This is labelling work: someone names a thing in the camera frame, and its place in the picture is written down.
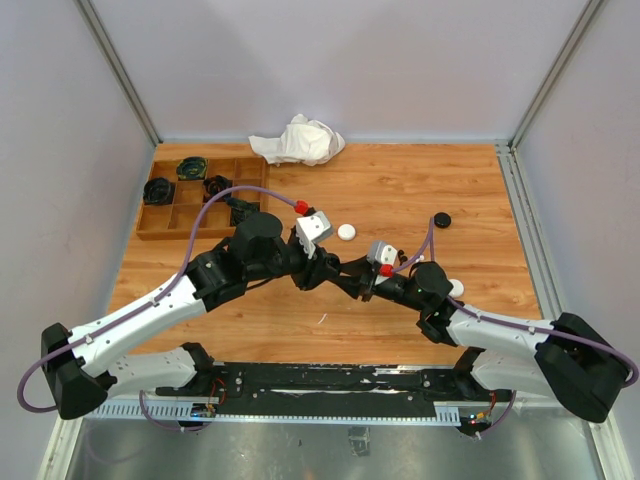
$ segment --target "white cloth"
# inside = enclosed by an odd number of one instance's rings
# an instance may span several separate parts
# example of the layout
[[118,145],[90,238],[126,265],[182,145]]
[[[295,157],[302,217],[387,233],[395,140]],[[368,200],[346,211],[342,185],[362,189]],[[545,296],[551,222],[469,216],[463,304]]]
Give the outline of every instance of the white cloth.
[[270,164],[327,163],[345,145],[344,138],[317,120],[298,114],[287,125],[280,138],[249,137],[251,148]]

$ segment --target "wood grain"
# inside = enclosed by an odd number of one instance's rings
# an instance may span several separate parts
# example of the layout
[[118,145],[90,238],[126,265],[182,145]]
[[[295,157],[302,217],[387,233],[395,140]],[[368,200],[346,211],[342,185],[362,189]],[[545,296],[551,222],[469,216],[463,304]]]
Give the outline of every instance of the wood grain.
[[[160,145],[156,159],[251,155],[248,145]],[[490,145],[348,145],[326,165],[270,167],[269,187],[304,199],[334,226],[351,223],[357,236],[323,243],[342,261],[384,239],[409,254],[422,243],[428,218],[448,212],[453,224],[436,231],[438,262],[466,288],[463,300],[498,313],[539,318],[500,168]],[[269,211],[288,228],[290,207],[271,199]],[[195,252],[213,240],[198,240]],[[186,241],[131,237],[112,309],[148,293],[176,271]],[[334,287],[298,291],[290,279],[158,335],[137,353],[200,342],[216,359],[262,362],[452,364],[462,349],[431,344],[415,326],[417,313],[373,299],[357,302]]]

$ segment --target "wooden tray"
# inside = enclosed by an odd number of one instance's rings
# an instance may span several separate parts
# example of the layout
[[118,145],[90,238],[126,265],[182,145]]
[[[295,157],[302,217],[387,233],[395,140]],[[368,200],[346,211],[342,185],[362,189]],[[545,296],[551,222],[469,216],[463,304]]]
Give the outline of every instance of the wooden tray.
[[[156,160],[153,162],[149,180],[165,177],[175,185],[171,205],[142,204],[136,234],[142,240],[171,240],[189,238],[191,228],[204,205],[203,180],[178,180],[176,167],[182,159]],[[233,185],[267,185],[268,165],[262,158],[207,158],[206,178],[222,175]],[[233,192],[234,197],[257,203],[260,211],[267,211],[268,195],[252,191]],[[226,203],[216,202],[207,211],[198,238],[220,238],[233,235],[231,209]]]

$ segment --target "white puck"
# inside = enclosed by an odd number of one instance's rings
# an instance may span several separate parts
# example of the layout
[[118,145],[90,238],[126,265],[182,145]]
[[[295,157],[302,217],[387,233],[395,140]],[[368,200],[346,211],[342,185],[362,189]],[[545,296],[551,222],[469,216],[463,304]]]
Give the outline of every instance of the white puck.
[[462,282],[460,280],[456,280],[455,278],[450,278],[449,282],[451,282],[451,285],[453,285],[453,290],[449,292],[449,295],[451,295],[453,298],[461,297],[464,293],[464,285],[462,285]]
[[344,225],[340,225],[338,228],[338,237],[340,240],[344,240],[348,242],[349,240],[353,240],[356,238],[356,229],[353,225],[349,225],[345,223]]

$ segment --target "gray wall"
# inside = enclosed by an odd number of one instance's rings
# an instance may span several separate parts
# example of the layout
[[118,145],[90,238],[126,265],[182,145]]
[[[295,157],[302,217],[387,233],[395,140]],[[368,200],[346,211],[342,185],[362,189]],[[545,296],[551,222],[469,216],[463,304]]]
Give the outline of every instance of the gray wall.
[[585,0],[94,0],[166,139],[508,138]]
[[[567,308],[640,361],[640,3],[605,7],[520,149]],[[640,387],[617,418],[640,476]]]
[[[56,414],[23,412],[40,332],[104,312],[151,148],[71,1],[0,15],[0,476],[34,478]],[[32,403],[51,404],[40,373]]]

